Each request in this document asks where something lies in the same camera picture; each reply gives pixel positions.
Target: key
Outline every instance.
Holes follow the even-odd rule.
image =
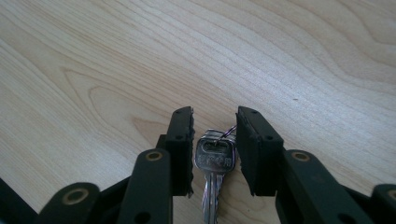
[[[203,210],[205,223],[217,223],[218,196],[224,176],[235,167],[235,135],[209,129],[198,141],[195,165],[205,173]]]

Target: tabletop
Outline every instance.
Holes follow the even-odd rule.
[[[396,183],[394,1],[0,1],[0,29],[0,176],[37,212],[72,183],[130,175],[187,105],[195,144],[244,105],[341,184]],[[193,174],[174,223],[203,223]],[[239,164],[218,214],[279,222]]]

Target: wood grain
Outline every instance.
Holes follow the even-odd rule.
[[[394,1],[0,1],[0,28],[0,176],[36,211],[122,180],[185,105],[195,138],[246,105],[342,184],[396,183]],[[202,223],[193,172],[175,223]],[[274,203],[237,166],[219,223],[277,223]]]

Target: screw hole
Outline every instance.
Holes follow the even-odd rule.
[[[340,221],[342,221],[343,223],[346,223],[346,224],[355,224],[356,223],[356,221],[353,217],[351,217],[347,214],[343,214],[343,213],[338,215],[338,219],[340,219]]]
[[[388,191],[388,195],[389,195],[389,197],[390,197],[391,199],[393,199],[393,200],[396,201],[396,189],[390,189],[390,190]]]
[[[303,152],[293,152],[291,156],[296,159],[297,161],[309,161],[309,156]]]
[[[151,219],[151,216],[147,212],[141,212],[134,217],[134,222],[139,224],[148,223]]]
[[[161,152],[150,152],[149,154],[146,155],[146,160],[148,161],[157,161],[160,160],[163,157],[163,154]]]
[[[64,195],[62,198],[62,203],[66,205],[81,203],[85,198],[88,197],[89,194],[90,193],[87,189],[72,189]]]

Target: key ring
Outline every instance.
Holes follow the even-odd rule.
[[[233,127],[231,127],[231,129],[229,129],[227,132],[225,132],[220,138],[215,140],[215,146],[218,144],[219,140],[228,137],[228,135],[230,135],[231,133],[233,133],[236,130],[236,125],[234,125]]]

